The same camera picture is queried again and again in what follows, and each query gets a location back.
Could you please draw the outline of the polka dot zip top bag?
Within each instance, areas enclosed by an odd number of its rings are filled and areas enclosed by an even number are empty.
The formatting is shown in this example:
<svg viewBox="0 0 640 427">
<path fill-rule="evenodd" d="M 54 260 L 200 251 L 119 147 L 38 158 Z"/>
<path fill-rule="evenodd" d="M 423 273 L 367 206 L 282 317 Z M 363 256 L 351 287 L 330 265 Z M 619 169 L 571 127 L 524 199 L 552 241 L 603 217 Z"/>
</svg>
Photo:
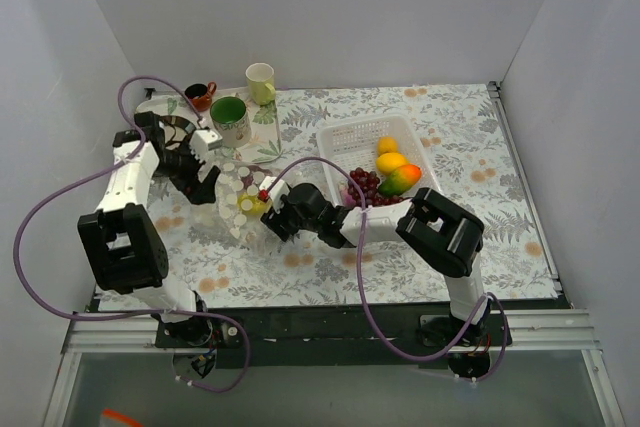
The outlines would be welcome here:
<svg viewBox="0 0 640 427">
<path fill-rule="evenodd" d="M 195 227 L 217 241 L 234 241 L 260 255 L 270 254 L 279 239 L 261 222 L 271 206 L 258 199 L 259 187 L 272 170 L 226 161 L 215 184 L 216 201 L 192 208 Z"/>
</svg>

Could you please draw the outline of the red fake grape bunch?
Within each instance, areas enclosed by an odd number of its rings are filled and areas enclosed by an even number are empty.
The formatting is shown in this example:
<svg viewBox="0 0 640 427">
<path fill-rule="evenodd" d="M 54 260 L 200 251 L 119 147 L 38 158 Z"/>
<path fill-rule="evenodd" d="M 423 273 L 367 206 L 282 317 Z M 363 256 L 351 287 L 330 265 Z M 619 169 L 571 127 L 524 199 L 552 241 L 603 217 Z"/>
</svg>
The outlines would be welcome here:
<svg viewBox="0 0 640 427">
<path fill-rule="evenodd" d="M 379 192 L 379 186 L 382 181 L 375 171 L 366 171 L 363 168 L 356 168 L 349 172 L 349 177 L 359 186 L 364 194 L 364 201 L 367 206 L 388 206 L 400 203 L 404 200 L 400 196 L 385 197 Z M 359 206 L 361 196 L 359 191 L 350 182 L 346 182 L 346 186 L 342 192 L 342 199 L 345 206 Z"/>
</svg>

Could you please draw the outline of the orange fake fruit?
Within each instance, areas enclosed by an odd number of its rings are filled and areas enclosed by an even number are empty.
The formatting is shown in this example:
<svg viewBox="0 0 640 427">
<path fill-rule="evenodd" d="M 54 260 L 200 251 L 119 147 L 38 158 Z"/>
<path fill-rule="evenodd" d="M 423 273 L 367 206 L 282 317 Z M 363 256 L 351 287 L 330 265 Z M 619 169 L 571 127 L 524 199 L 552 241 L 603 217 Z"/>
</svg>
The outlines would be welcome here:
<svg viewBox="0 0 640 427">
<path fill-rule="evenodd" d="M 376 169 L 380 174 L 389 176 L 394 170 L 408 163 L 409 161 L 403 154 L 386 152 L 376 159 Z"/>
</svg>

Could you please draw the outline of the orange green fake mango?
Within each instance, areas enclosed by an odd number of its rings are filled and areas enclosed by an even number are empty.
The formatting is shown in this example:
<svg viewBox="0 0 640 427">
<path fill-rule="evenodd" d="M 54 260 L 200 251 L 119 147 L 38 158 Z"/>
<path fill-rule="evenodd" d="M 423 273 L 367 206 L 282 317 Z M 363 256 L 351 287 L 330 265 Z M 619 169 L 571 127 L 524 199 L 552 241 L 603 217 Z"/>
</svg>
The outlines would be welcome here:
<svg viewBox="0 0 640 427">
<path fill-rule="evenodd" d="M 421 177 L 422 171 L 417 165 L 402 165 L 386 176 L 378 187 L 378 193 L 385 198 L 401 196 L 409 191 Z"/>
</svg>

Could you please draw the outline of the yellow fake lemon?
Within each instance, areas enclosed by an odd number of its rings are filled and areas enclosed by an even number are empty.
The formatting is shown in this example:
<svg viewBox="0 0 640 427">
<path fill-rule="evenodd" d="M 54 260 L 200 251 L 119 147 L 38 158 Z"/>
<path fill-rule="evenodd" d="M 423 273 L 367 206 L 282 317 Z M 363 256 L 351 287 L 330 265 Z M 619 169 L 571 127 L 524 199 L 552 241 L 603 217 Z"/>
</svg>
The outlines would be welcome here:
<svg viewBox="0 0 640 427">
<path fill-rule="evenodd" d="M 399 147 L 397 141 L 390 136 L 381 137 L 377 143 L 377 154 L 379 156 L 387 153 L 398 153 Z"/>
</svg>

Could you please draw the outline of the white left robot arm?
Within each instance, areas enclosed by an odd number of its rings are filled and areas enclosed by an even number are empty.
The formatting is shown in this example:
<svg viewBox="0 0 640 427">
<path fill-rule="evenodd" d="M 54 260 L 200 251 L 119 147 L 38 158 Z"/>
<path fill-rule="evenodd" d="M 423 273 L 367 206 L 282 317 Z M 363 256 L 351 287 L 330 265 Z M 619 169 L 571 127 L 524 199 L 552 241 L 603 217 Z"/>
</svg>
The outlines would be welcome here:
<svg viewBox="0 0 640 427">
<path fill-rule="evenodd" d="M 197 127 L 175 148 L 165 141 L 165 120 L 138 113 L 132 129 L 113 140 L 115 169 L 96 210 L 79 218 L 77 229 L 97 285 L 145 304 L 166 333 L 193 347 L 206 345 L 213 323 L 206 304 L 169 271 L 165 245 L 147 212 L 154 176 L 168 178 L 193 205 L 212 204 L 220 174 L 201 171 L 208 154 L 222 143 L 220 134 Z"/>
</svg>

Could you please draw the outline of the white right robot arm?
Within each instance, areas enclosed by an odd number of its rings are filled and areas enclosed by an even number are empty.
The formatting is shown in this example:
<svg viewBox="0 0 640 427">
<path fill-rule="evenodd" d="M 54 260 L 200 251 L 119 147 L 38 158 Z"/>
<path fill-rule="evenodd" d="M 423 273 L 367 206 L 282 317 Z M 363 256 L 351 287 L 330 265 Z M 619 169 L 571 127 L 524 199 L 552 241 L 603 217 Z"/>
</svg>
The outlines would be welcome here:
<svg viewBox="0 0 640 427">
<path fill-rule="evenodd" d="M 334 205 L 310 183 L 289 186 L 279 180 L 258 199 L 270 207 L 261 222 L 286 242 L 299 231 L 312 232 L 335 249 L 367 243 L 404 242 L 444 276 L 454 336 L 475 344 L 489 331 L 490 301 L 479 266 L 484 224 L 434 189 L 421 188 L 410 199 L 386 206 Z"/>
</svg>

